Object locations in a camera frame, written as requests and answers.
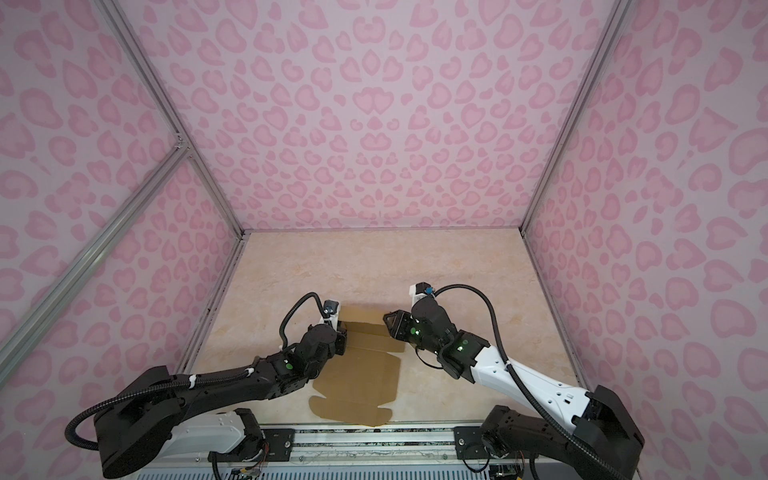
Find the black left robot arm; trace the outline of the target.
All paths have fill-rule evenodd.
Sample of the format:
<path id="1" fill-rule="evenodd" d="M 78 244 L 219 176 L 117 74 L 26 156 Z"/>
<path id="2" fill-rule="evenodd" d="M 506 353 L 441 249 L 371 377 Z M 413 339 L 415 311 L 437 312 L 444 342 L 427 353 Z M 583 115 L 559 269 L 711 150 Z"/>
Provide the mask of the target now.
<path id="1" fill-rule="evenodd" d="M 172 429 L 187 420 L 303 388 L 328 360 L 344 353 L 346 340 L 343 324 L 321 323 L 309 327 L 300 342 L 241 368 L 198 376 L 171 376 L 164 367 L 146 371 L 137 387 L 94 415 L 103 476 L 116 479 L 141 469 L 160 453 Z"/>

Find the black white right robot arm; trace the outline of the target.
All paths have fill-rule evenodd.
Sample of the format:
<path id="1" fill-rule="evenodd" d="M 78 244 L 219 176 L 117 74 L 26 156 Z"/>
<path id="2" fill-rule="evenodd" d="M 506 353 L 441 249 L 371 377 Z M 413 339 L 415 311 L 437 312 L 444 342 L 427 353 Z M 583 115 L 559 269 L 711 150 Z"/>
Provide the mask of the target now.
<path id="1" fill-rule="evenodd" d="M 568 385 L 506 357 L 488 340 L 457 328 L 432 295 L 383 317 L 390 336 L 435 354 L 454 379 L 490 388 L 534 410 L 527 416 L 495 406 L 481 426 L 497 458 L 539 455 L 572 467 L 583 479 L 631 479 L 645 440 L 611 389 Z"/>

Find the brown cardboard box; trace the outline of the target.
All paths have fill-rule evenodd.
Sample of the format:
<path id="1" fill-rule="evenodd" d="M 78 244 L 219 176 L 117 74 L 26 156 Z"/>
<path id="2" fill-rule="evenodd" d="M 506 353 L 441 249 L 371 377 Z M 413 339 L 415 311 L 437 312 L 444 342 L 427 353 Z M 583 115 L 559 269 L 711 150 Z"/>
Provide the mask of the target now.
<path id="1" fill-rule="evenodd" d="M 346 304 L 339 323 L 346 328 L 345 351 L 329 360 L 312 387 L 312 413 L 322 419 L 378 427 L 393 417 L 388 404 L 397 398 L 400 355 L 406 344 L 391 337 L 374 307 Z"/>

